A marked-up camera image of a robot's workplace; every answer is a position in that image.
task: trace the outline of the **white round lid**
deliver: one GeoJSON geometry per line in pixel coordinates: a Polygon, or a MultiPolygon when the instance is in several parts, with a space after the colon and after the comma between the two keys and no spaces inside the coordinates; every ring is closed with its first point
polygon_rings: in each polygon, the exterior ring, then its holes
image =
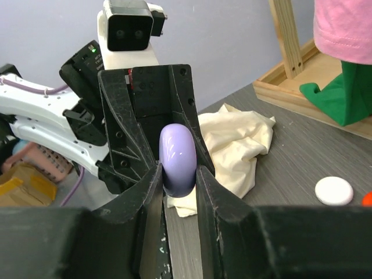
{"type": "Polygon", "coordinates": [[[343,178],[324,177],[315,186],[317,198],[325,205],[347,205],[354,196],[351,185],[343,178]]]}

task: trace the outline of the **camera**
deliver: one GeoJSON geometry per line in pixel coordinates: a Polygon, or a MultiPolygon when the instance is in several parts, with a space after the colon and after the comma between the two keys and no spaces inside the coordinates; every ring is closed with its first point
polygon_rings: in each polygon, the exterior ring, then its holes
{"type": "Polygon", "coordinates": [[[105,0],[103,14],[108,50],[147,49],[154,19],[145,1],[105,0]]]}

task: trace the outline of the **cardboard box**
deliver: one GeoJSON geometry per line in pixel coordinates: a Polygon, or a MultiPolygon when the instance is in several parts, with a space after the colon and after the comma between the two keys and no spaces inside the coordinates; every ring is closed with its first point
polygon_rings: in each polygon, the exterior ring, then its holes
{"type": "Polygon", "coordinates": [[[0,206],[48,206],[56,194],[57,186],[26,163],[0,176],[0,206]]]}

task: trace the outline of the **gray wall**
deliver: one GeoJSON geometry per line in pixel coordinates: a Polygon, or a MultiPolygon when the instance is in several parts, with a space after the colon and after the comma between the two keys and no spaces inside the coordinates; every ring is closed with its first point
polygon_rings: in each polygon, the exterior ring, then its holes
{"type": "MultiPolygon", "coordinates": [[[[60,66],[96,39],[103,0],[2,0],[0,65],[49,86],[60,66]]],[[[246,86],[281,60],[267,0],[153,0],[169,16],[152,39],[161,64],[192,66],[198,109],[246,86]]],[[[313,0],[292,0],[301,44],[312,36],[313,0]]]]}

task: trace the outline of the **lavender toy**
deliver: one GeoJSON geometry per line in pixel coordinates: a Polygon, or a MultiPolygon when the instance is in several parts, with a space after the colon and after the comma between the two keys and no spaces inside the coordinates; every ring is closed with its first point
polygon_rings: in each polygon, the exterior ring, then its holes
{"type": "Polygon", "coordinates": [[[186,126],[169,124],[160,133],[159,160],[163,165],[163,188],[173,198],[190,194],[195,185],[196,150],[186,126]]]}

